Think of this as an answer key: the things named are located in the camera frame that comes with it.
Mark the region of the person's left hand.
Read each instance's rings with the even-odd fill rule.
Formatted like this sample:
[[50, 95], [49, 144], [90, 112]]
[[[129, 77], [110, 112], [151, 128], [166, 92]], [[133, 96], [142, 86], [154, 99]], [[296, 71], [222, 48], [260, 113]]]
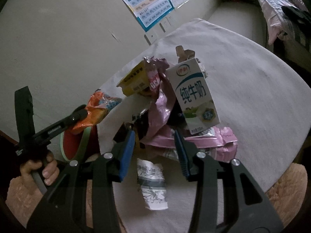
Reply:
[[23, 185], [31, 192], [38, 189], [37, 184], [33, 178], [34, 173], [39, 173], [39, 179], [43, 177], [45, 185], [52, 185], [59, 176], [58, 162], [54, 158], [51, 151], [48, 151], [45, 163], [42, 161], [34, 162], [29, 160], [20, 166], [21, 178]]

